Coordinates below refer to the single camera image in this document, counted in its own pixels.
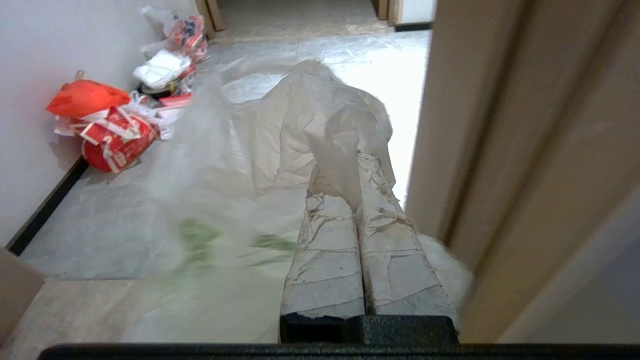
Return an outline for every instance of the black baseboard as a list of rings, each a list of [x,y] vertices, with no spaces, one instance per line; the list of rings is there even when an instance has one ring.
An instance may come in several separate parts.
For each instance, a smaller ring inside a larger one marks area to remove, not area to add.
[[[86,160],[80,157],[73,167],[67,172],[65,177],[58,183],[56,188],[49,194],[46,200],[33,213],[29,220],[22,226],[20,231],[9,241],[6,246],[9,251],[20,256],[27,245],[33,240],[44,223],[49,219],[53,211],[56,210],[62,199],[67,196],[71,188],[80,179],[84,171],[89,167]]]
[[[432,27],[433,27],[433,21],[416,22],[415,24],[402,24],[402,25],[396,25],[396,33],[400,31],[431,30]]]

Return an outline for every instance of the white plastic sheet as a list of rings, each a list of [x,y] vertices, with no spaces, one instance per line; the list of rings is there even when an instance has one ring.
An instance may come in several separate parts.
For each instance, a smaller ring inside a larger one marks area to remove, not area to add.
[[[229,101],[225,85],[256,74],[282,80]],[[148,184],[182,263],[146,281],[124,340],[276,342],[312,170],[356,209],[357,150],[378,157],[392,185],[390,136],[382,103],[316,61],[243,61],[204,79]]]

